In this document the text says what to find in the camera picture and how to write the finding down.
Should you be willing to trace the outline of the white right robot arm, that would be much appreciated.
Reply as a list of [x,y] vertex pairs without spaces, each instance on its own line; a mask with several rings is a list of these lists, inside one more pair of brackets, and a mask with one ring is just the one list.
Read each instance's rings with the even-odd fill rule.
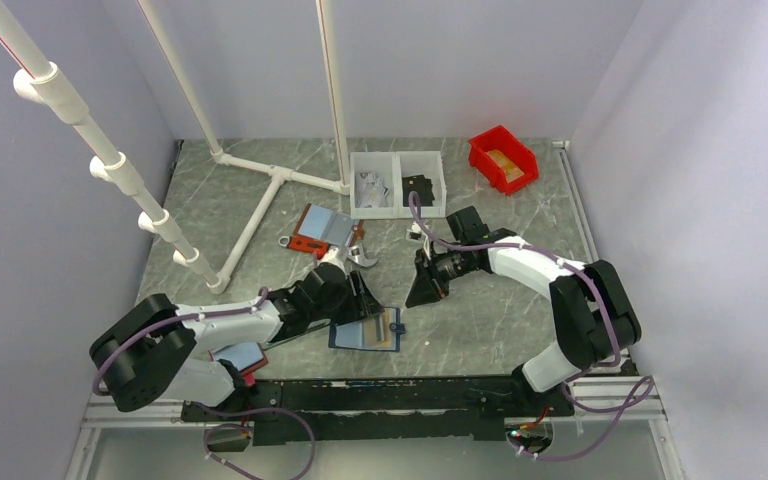
[[511,401],[520,413],[538,413],[549,402],[549,390],[609,363],[641,339],[641,325],[611,263],[568,260],[509,229],[492,230],[473,206],[446,221],[454,240],[442,253],[433,247],[417,251],[405,305],[437,303],[449,295],[452,280],[477,271],[514,280],[547,298],[555,338],[514,371],[522,381],[512,386]]

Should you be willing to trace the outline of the navy blue card holder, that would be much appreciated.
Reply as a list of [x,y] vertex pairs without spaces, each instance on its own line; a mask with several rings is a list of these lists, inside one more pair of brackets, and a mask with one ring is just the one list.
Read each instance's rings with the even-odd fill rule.
[[343,325],[331,325],[328,347],[331,349],[398,352],[401,336],[406,333],[401,310],[385,307],[375,316]]

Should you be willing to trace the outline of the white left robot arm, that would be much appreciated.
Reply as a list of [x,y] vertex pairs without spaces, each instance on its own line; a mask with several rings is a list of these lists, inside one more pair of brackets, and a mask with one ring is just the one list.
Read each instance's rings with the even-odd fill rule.
[[358,271],[324,263],[288,287],[266,287],[245,302],[190,306],[152,294],[90,346],[92,390],[133,412],[158,399],[198,402],[232,420],[247,406],[239,368],[208,353],[238,344],[287,342],[321,325],[343,325],[384,310]]

